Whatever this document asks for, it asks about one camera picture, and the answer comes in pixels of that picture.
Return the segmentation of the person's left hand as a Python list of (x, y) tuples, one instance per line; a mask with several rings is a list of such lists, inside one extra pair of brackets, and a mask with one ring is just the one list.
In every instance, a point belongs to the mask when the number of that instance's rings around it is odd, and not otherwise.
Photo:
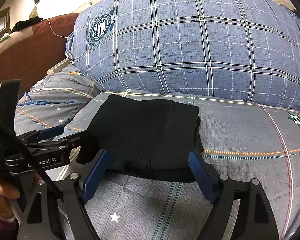
[(18, 199), (19, 197), (20, 191), (15, 186), (0, 180), (0, 218), (7, 220), (13, 218), (10, 199)]

